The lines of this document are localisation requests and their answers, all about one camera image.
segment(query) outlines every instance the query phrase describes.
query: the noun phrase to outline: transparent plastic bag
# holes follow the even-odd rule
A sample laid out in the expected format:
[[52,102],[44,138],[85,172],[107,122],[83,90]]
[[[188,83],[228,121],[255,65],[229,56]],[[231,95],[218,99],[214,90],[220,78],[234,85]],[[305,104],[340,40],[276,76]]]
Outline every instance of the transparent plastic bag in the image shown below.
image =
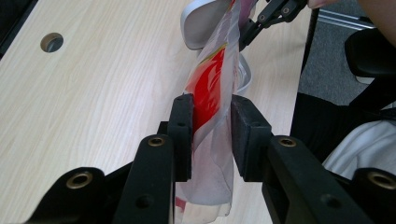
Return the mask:
[[193,94],[192,176],[177,183],[180,223],[206,223],[226,216],[233,198],[230,105],[239,83],[240,2],[233,0],[191,71]]

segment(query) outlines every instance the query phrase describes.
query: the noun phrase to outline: white object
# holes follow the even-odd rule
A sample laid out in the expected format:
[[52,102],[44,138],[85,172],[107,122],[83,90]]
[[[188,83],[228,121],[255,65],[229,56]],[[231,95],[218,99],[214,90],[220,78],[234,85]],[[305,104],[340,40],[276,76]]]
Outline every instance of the white object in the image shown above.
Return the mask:
[[230,0],[195,0],[180,18],[180,29],[189,49],[202,49],[230,5]]
[[396,175],[396,122],[380,120],[362,124],[340,143],[323,165],[348,179],[356,169],[365,167]]

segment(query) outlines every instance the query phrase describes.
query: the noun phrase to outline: round hole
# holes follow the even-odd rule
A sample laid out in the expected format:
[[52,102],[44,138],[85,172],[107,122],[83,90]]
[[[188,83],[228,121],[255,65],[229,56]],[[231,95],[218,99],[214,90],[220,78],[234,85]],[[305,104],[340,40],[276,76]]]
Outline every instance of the round hole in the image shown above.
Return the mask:
[[148,208],[153,204],[154,204],[154,198],[151,195],[140,196],[135,202],[136,207],[141,209]]
[[288,14],[289,13],[289,8],[288,7],[283,8],[283,13]]
[[92,182],[92,174],[89,172],[78,173],[70,177],[66,186],[70,189],[81,189]]
[[64,38],[60,34],[51,33],[43,37],[40,46],[44,52],[52,53],[60,49],[63,43]]
[[331,208],[339,208],[341,207],[341,203],[340,201],[338,201],[338,199],[336,199],[334,196],[332,196],[331,194],[323,194],[320,197],[320,200],[326,204],[327,206],[331,207]]
[[148,144],[152,147],[160,147],[165,143],[165,140],[161,137],[153,137],[148,140]]
[[394,179],[378,172],[370,172],[368,178],[371,182],[384,189],[396,189],[396,182]]
[[295,146],[297,146],[297,143],[294,140],[290,139],[290,138],[281,138],[281,139],[279,139],[278,142],[279,142],[280,145],[282,145],[284,147],[295,147]]

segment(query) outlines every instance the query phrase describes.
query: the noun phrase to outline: black chair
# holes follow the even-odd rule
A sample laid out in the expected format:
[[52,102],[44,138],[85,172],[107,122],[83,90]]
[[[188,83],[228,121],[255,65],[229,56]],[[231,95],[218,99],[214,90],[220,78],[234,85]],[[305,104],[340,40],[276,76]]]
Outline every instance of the black chair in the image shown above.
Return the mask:
[[378,29],[351,35],[345,49],[350,71],[357,77],[374,78],[349,105],[377,112],[396,101],[396,48]]

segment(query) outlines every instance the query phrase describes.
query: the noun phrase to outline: light wood tabletop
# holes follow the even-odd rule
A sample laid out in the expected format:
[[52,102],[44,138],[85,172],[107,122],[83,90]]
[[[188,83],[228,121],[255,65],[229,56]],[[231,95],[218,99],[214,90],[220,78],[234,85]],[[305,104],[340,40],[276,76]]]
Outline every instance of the light wood tabletop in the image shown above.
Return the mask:
[[[67,171],[109,174],[134,160],[140,140],[168,120],[196,58],[179,26],[189,2],[38,1],[0,62],[1,223],[27,220]],[[243,52],[253,73],[245,96],[274,134],[290,132],[309,18],[306,8]],[[45,52],[52,33],[63,45]],[[234,182],[231,214],[216,222],[270,222],[261,184],[238,174]]]

